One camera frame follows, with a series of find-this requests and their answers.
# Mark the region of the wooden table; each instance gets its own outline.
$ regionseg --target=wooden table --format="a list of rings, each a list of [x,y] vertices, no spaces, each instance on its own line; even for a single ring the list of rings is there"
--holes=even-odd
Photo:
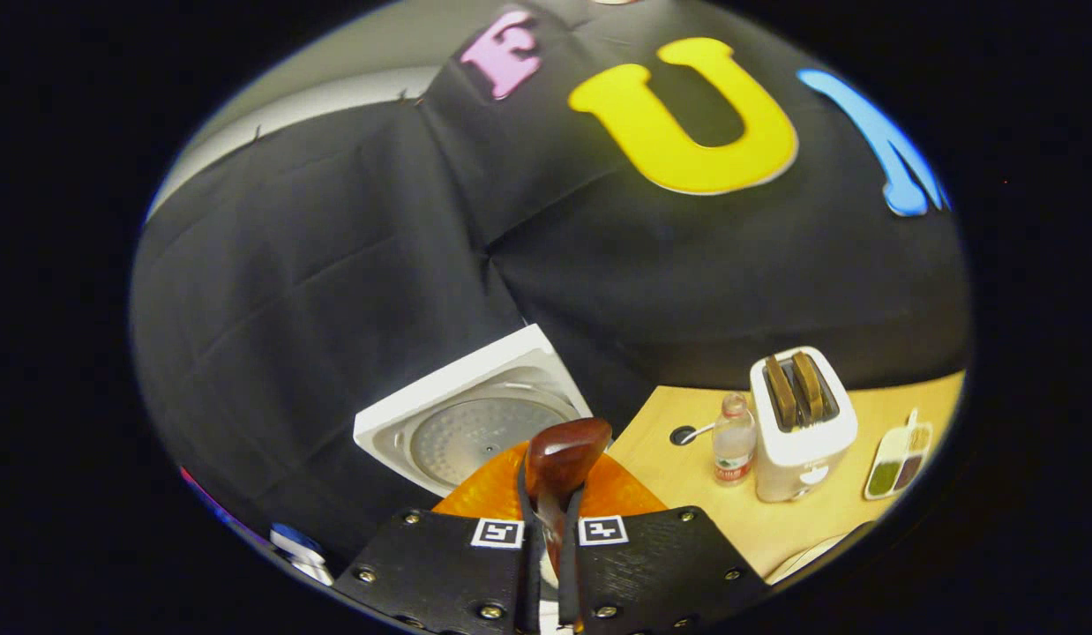
[[[859,421],[856,442],[820,487],[786,503],[757,499],[757,470],[740,486],[716,486],[712,478],[711,434],[674,445],[672,431],[714,421],[727,391],[658,386],[608,453],[669,507],[698,505],[719,525],[759,575],[768,576],[790,555],[879,517],[898,494],[864,499],[876,448],[886,431],[904,426],[913,407],[918,421],[934,426],[930,452],[938,447],[961,394],[964,371],[904,386],[848,391]],[[752,405],[750,394],[745,394]]]

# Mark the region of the black cloth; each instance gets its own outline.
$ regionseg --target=black cloth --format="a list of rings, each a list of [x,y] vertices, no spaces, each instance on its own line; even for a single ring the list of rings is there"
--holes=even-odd
[[[890,212],[868,142],[796,79],[831,69],[702,2],[511,7],[533,13],[543,63],[506,99],[458,51],[422,104],[260,137],[147,221],[131,285],[144,398],[171,456],[256,531],[292,524],[345,563],[392,511],[436,504],[354,444],[353,416],[526,322],[618,434],[655,385],[746,388],[790,347],[819,348],[848,388],[965,364],[957,220]],[[735,140],[731,105],[655,57],[692,36],[727,41],[795,125],[776,180],[664,190],[567,106],[641,63],[696,141]]]

